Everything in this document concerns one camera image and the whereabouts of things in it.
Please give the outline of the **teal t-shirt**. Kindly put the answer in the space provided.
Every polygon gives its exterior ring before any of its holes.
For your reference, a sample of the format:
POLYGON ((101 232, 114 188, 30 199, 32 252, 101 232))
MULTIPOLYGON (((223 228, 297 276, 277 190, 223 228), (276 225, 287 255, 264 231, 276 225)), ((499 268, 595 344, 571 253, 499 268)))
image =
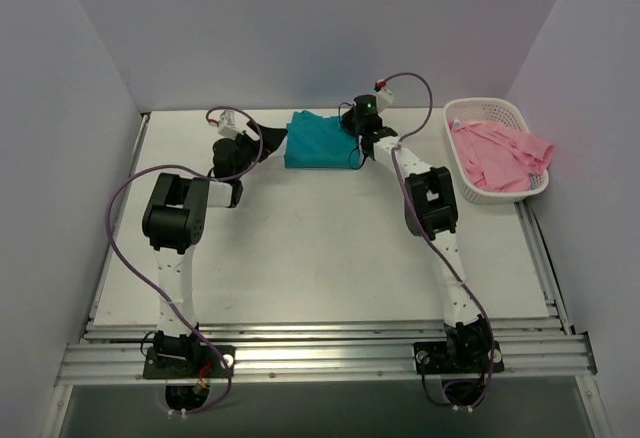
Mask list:
POLYGON ((340 126, 338 116, 294 112, 287 124, 284 164, 288 169, 346 169, 361 166, 356 138, 340 126))

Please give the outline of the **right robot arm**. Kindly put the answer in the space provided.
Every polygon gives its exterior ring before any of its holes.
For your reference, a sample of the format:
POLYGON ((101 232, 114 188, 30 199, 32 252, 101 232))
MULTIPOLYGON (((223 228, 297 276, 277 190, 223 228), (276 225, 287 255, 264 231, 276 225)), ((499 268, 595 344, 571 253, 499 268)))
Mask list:
POLYGON ((459 255, 459 218, 449 170, 435 167, 403 145, 383 123, 381 112, 391 96, 379 91, 354 98, 341 125, 355 137, 363 155, 393 172, 401 185, 409 231, 423 238, 436 255, 433 273, 442 302, 446 344, 444 358, 464 371, 482 360, 491 364, 495 341, 486 312, 466 284, 459 255))

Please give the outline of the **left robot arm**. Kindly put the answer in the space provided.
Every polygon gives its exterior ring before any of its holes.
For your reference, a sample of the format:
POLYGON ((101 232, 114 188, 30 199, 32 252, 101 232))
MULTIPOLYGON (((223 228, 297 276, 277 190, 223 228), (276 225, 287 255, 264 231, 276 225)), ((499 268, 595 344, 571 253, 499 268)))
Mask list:
POLYGON ((277 151, 287 137, 284 128, 251 124, 249 129, 261 137, 223 130, 212 146, 213 166, 205 178, 160 174, 143 214, 142 231, 154 250, 158 286, 170 297, 161 301, 153 351, 179 377, 194 375, 204 353, 195 334, 192 263, 207 209, 236 207, 243 193, 241 174, 277 151))

